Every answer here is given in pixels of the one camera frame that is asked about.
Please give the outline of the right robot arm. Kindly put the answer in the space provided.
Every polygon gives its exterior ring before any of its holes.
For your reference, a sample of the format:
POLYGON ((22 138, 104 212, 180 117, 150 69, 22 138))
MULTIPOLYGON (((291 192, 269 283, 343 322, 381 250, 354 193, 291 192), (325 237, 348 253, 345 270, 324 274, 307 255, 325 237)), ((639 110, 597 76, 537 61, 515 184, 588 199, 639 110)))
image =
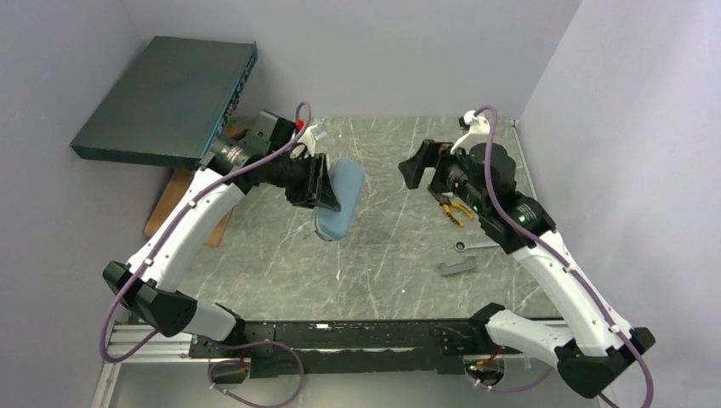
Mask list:
POLYGON ((485 234, 531 274, 565 321, 554 328, 490 303, 468 320, 471 343, 540 360, 587 399, 602 396, 655 344, 648 328, 631 326, 599 295, 542 205, 517 190, 516 163, 503 146, 481 143, 452 152, 448 143, 425 139, 398 168, 410 190, 434 169, 429 188, 468 205, 485 234))

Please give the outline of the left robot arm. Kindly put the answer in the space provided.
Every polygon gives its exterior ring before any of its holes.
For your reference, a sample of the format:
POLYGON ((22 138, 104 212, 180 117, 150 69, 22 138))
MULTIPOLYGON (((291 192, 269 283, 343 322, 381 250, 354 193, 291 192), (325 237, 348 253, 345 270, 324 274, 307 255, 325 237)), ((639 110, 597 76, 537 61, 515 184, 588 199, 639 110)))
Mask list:
POLYGON ((182 293, 179 285, 220 219, 261 184, 284 190, 294 207, 308 208, 316 234, 339 241, 349 230, 364 170, 312 152, 309 120, 261 113, 239 142, 216 138, 160 229, 128 261, 108 263, 102 277, 114 292, 110 313, 130 310, 163 336, 189 333, 240 343, 243 319, 231 310, 182 293))

